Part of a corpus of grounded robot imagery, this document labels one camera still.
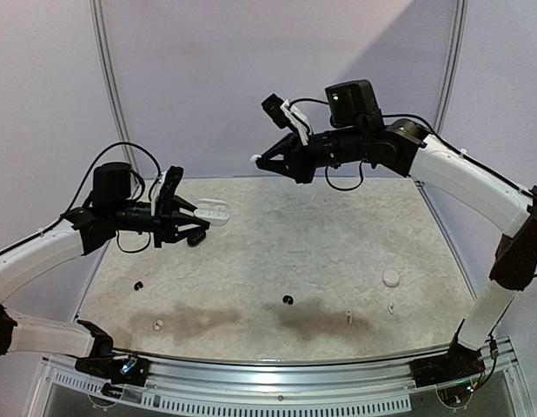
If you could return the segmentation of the white oval charging case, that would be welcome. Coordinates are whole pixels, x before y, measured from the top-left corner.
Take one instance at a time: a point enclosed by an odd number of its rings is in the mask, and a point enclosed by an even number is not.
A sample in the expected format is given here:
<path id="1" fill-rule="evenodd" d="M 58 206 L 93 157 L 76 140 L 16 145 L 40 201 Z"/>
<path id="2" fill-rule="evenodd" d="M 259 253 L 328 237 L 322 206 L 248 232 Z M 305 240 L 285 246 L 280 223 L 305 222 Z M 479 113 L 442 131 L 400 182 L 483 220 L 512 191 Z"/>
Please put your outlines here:
<path id="1" fill-rule="evenodd" d="M 193 214 L 212 226 L 221 227 L 230 220 L 230 206 L 225 201 L 202 198 L 196 202 Z"/>

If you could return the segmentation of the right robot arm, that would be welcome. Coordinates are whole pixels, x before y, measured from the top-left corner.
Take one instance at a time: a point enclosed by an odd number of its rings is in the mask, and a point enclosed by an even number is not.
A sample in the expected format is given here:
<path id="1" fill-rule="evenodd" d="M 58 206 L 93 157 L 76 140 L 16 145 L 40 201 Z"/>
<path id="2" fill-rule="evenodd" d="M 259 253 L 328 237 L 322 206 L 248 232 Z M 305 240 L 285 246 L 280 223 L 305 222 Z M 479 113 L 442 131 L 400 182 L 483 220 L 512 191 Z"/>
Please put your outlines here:
<path id="1" fill-rule="evenodd" d="M 526 189 L 476 161 L 419 116 L 384 114 L 367 80 L 338 83 L 325 94 L 330 129 L 321 133 L 313 131 L 296 101 L 271 95 L 262 102 L 263 111 L 287 134 L 255 158 L 256 167 L 309 184 L 318 169 L 350 162 L 383 166 L 441 189 L 493 223 L 501 240 L 488 284 L 447 352 L 409 365 L 417 387 L 475 376 L 470 390 L 477 390 L 491 375 L 481 348 L 495 348 L 494 329 L 537 275 L 537 187 Z"/>

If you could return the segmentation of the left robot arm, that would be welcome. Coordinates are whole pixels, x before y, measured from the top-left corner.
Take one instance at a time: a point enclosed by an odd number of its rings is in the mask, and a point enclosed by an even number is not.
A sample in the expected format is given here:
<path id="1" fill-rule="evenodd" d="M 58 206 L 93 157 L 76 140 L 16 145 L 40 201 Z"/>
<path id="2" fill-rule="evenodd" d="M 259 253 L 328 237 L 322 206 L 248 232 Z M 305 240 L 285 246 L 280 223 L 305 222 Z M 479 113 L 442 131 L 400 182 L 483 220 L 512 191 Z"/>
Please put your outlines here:
<path id="1" fill-rule="evenodd" d="M 5 301 L 51 269 L 89 255 L 122 231 L 147 234 L 156 248 L 204 235 L 211 222 L 176 194 L 183 169 L 170 167 L 150 202 L 135 198 L 136 172 L 126 162 L 108 162 L 93 172 L 82 206 L 70 208 L 48 227 L 0 251 L 0 356 L 13 352 L 64 354 L 78 372 L 113 385 L 142 387 L 150 362 L 139 354 L 116 354 L 110 335 L 90 321 L 53 321 L 7 311 Z"/>

